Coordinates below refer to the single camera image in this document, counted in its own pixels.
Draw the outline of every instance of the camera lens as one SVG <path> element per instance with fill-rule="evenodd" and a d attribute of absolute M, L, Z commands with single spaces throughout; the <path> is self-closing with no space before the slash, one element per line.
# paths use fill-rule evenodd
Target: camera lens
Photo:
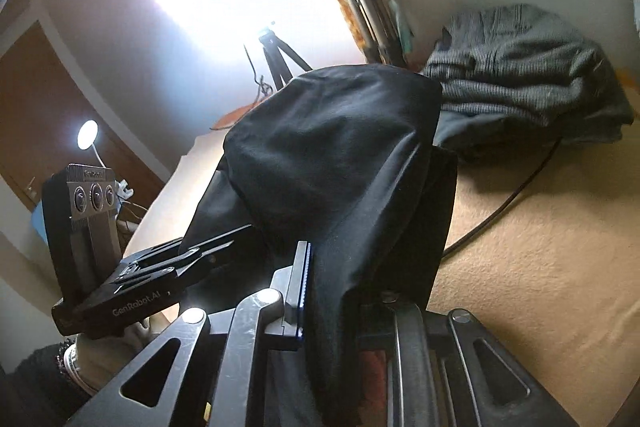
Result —
<path fill-rule="evenodd" d="M 113 204 L 113 187 L 111 187 L 111 185 L 107 185 L 104 197 L 107 198 L 107 205 L 111 206 Z"/>
<path fill-rule="evenodd" d="M 82 187 L 76 188 L 76 193 L 74 194 L 74 204 L 76 205 L 76 209 L 78 212 L 84 212 L 86 210 L 86 194 L 84 193 L 84 189 Z"/>
<path fill-rule="evenodd" d="M 91 204 L 95 210 L 102 208 L 102 187 L 97 183 L 91 187 Z"/>

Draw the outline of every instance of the wooden door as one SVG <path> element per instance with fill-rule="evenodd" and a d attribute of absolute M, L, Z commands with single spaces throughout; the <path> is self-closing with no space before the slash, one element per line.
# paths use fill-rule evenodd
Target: wooden door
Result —
<path fill-rule="evenodd" d="M 100 118 L 34 24 L 0 58 L 0 174 L 29 209 L 43 181 L 69 163 L 98 165 L 91 149 L 78 148 L 87 120 L 98 123 L 105 165 L 134 189 L 131 201 L 148 208 L 163 183 Z M 34 197 L 26 190 L 32 178 Z"/>

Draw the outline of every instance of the bed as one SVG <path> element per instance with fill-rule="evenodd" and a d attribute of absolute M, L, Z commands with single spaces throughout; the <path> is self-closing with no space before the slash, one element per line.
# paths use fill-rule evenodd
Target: bed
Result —
<path fill-rule="evenodd" d="M 196 138 L 126 253 L 184 234 L 225 134 Z M 461 166 L 449 242 L 541 155 Z M 442 264 L 429 308 L 454 307 L 478 316 L 582 427 L 608 425 L 640 375 L 640 126 L 613 145 L 561 148 L 504 217 Z M 173 319 L 177 307 L 164 313 Z"/>

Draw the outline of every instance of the lamp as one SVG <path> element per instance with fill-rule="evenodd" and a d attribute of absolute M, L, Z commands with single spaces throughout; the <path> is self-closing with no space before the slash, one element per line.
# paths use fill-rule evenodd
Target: lamp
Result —
<path fill-rule="evenodd" d="M 89 149 L 89 147 L 94 149 L 98 162 L 100 162 L 100 165 L 104 167 L 102 158 L 100 158 L 100 155 L 94 145 L 96 136 L 98 136 L 98 124 L 95 123 L 95 120 L 87 120 L 82 124 L 80 131 L 78 131 L 78 147 L 83 151 Z"/>

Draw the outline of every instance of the gray knit clothing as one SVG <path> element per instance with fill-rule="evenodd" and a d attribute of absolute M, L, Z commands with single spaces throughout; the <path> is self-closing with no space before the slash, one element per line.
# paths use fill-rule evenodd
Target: gray knit clothing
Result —
<path fill-rule="evenodd" d="M 422 74 L 442 83 L 434 144 L 473 156 L 536 139 L 613 142 L 633 111 L 600 46 L 559 16 L 517 4 L 443 28 Z"/>

